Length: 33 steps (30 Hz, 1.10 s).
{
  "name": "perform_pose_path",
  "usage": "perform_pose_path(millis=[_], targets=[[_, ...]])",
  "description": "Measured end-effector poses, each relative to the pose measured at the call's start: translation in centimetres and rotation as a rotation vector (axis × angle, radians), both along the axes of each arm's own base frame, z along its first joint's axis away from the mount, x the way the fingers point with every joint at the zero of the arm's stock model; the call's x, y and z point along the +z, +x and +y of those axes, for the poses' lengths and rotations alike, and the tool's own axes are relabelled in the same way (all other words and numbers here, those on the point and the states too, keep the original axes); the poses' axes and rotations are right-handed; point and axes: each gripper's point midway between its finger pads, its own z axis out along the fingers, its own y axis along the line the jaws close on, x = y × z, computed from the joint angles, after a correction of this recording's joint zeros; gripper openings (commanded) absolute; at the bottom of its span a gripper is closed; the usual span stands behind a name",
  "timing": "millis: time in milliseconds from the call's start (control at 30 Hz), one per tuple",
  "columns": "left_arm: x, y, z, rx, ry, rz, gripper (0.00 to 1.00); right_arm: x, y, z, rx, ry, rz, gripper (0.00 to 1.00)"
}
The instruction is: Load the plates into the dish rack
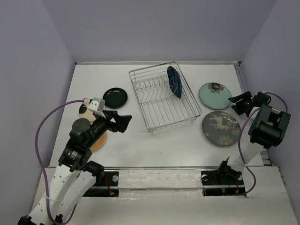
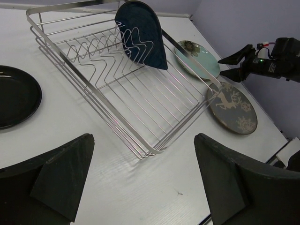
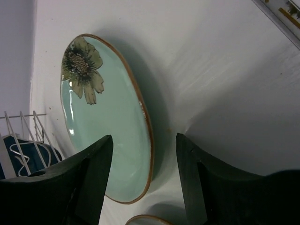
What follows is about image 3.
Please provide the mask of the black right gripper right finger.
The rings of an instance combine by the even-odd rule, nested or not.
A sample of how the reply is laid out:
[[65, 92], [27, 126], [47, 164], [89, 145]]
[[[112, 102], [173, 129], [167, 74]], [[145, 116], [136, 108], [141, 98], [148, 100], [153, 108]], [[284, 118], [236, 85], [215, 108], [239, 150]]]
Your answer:
[[297, 225], [300, 172], [246, 172], [205, 152], [183, 134], [176, 156], [191, 225]]

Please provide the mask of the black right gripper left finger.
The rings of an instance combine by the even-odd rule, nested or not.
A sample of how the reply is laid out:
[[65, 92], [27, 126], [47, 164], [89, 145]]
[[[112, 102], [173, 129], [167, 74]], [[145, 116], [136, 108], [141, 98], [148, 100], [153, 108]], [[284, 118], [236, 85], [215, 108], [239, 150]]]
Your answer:
[[2, 225], [97, 225], [113, 155], [106, 135], [27, 177], [0, 182]]

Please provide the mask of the dark blue patterned plate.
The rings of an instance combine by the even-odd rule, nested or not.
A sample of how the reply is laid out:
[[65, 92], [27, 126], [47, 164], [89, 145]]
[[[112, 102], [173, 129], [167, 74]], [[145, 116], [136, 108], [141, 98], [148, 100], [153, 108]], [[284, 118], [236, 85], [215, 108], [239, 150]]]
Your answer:
[[50, 145], [6, 135], [0, 138], [0, 178], [28, 176], [62, 160]]

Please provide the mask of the teal flower plate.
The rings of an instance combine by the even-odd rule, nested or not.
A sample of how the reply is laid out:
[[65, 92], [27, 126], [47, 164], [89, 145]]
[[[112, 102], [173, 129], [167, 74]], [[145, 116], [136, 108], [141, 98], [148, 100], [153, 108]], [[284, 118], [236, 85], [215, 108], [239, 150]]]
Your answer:
[[75, 151], [112, 136], [106, 196], [121, 204], [139, 201], [152, 179], [153, 132], [140, 89], [121, 53], [95, 35], [75, 37], [62, 57], [60, 98]]

